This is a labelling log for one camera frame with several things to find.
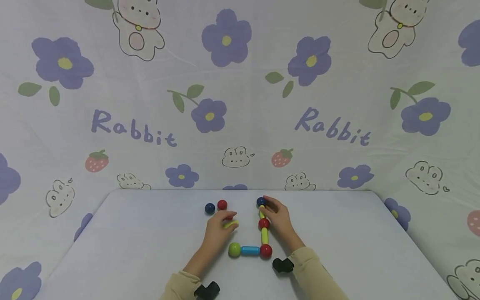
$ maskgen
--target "dark blue ball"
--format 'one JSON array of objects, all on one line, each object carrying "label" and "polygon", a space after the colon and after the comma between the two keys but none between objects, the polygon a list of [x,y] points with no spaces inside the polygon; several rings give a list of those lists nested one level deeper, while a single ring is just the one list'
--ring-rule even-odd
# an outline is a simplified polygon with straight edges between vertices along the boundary
[{"label": "dark blue ball", "polygon": [[208,203],[205,205],[205,212],[209,215],[215,212],[215,205],[213,203]]},{"label": "dark blue ball", "polygon": [[264,197],[260,197],[257,199],[257,206],[267,205],[267,200]]}]

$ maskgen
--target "white tabletop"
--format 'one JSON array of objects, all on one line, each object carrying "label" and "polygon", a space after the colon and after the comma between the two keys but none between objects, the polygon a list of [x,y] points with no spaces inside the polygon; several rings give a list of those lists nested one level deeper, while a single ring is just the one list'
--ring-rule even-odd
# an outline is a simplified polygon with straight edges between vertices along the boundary
[{"label": "white tabletop", "polygon": [[[158,300],[170,275],[202,242],[208,202],[228,202],[240,227],[231,241],[260,246],[256,199],[288,206],[297,233],[315,249],[350,300],[454,300],[406,232],[373,192],[117,190],[51,274],[37,300]],[[304,299],[293,276],[277,276],[286,253],[270,233],[273,257],[232,259],[227,249],[203,279],[218,300]]]}]

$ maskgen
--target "beige sleeve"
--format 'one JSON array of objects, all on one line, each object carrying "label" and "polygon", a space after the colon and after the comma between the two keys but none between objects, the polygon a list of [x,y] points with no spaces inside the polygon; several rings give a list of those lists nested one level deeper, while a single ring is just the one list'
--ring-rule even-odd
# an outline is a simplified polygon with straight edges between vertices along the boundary
[{"label": "beige sleeve", "polygon": [[348,300],[311,248],[300,248],[289,259],[294,264],[293,275],[308,299]]},{"label": "beige sleeve", "polygon": [[187,272],[172,274],[160,300],[195,300],[193,293],[201,284],[200,278]]}]

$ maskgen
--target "ball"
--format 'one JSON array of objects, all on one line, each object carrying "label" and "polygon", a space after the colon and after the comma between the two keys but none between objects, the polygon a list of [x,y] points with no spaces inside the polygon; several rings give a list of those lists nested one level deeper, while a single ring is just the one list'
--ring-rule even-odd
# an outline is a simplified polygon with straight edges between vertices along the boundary
[{"label": "ball", "polygon": [[222,199],[222,200],[218,201],[216,206],[218,207],[218,210],[226,210],[227,209],[227,202]]},{"label": "ball", "polygon": [[205,205],[205,212],[209,215],[213,214],[215,212],[215,205],[213,203],[207,203],[207,205]]},{"label": "ball", "polygon": [[264,197],[260,197],[257,199],[257,206],[267,205],[267,200]]},{"label": "ball", "polygon": [[272,250],[272,247],[270,247],[270,245],[263,244],[260,247],[260,256],[262,258],[268,259],[268,258],[272,257],[272,253],[273,253],[273,250]]},{"label": "ball", "polygon": [[270,221],[267,218],[262,218],[258,221],[258,227],[260,227],[260,229],[262,229],[262,228],[269,229],[270,228]]},{"label": "ball", "polygon": [[228,247],[228,254],[231,257],[239,257],[241,253],[241,246],[238,243],[231,243],[230,246]]}]

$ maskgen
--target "flower print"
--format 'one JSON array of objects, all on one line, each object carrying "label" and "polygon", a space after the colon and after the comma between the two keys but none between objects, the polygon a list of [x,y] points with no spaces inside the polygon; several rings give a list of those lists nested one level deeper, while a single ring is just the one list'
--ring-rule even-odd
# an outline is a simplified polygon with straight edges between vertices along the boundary
[{"label": "flower print", "polygon": [[82,234],[83,230],[85,229],[85,227],[87,227],[88,223],[92,218],[93,218],[93,214],[91,213],[88,213],[84,216],[84,218],[82,219],[82,223],[80,224],[80,227],[75,232],[75,236],[73,237],[73,242],[75,242],[77,238]]},{"label": "flower print", "polygon": [[371,169],[367,165],[359,165],[356,168],[346,167],[338,174],[340,179],[337,181],[337,185],[341,188],[359,188],[374,177],[370,171]]},{"label": "flower print", "polygon": [[212,62],[217,67],[228,66],[231,62],[241,63],[248,55],[247,43],[252,38],[252,28],[247,21],[237,21],[235,12],[224,9],[202,32],[202,43],[212,53]]},{"label": "flower print", "polygon": [[39,262],[31,263],[27,268],[14,268],[0,281],[0,300],[32,300],[42,285],[38,277],[42,271]]},{"label": "flower print", "polygon": [[0,204],[20,187],[20,174],[8,167],[7,159],[0,153]]},{"label": "flower print", "polygon": [[245,184],[237,184],[236,186],[227,185],[226,187],[223,188],[223,190],[238,191],[238,190],[248,190],[248,188]]},{"label": "flower print", "polygon": [[437,98],[425,98],[402,110],[402,128],[405,132],[420,132],[426,136],[437,133],[440,123],[450,116],[450,104]]},{"label": "flower print", "polygon": [[309,86],[318,75],[325,74],[332,65],[328,55],[330,39],[327,36],[314,40],[306,36],[297,44],[297,56],[288,63],[288,73],[299,78],[301,86]]},{"label": "flower print", "polygon": [[400,223],[403,229],[407,231],[408,223],[412,219],[408,209],[398,205],[398,203],[392,198],[385,199],[384,204],[388,208],[388,210],[392,213],[392,215],[395,217],[395,219]]},{"label": "flower print", "polygon": [[227,113],[227,106],[223,101],[203,99],[199,105],[192,110],[192,119],[197,124],[201,133],[220,131],[225,126],[223,116]]},{"label": "flower print", "polygon": [[43,80],[59,81],[69,90],[82,86],[85,77],[92,76],[93,64],[82,56],[77,42],[61,37],[55,41],[39,37],[32,43],[32,49],[39,58],[36,72]]},{"label": "flower print", "polygon": [[480,65],[480,20],[473,21],[462,30],[458,45],[465,49],[462,63],[469,67]]},{"label": "flower print", "polygon": [[170,185],[174,187],[191,188],[199,180],[197,173],[192,171],[189,165],[179,165],[176,168],[168,168],[165,175],[169,178]]}]

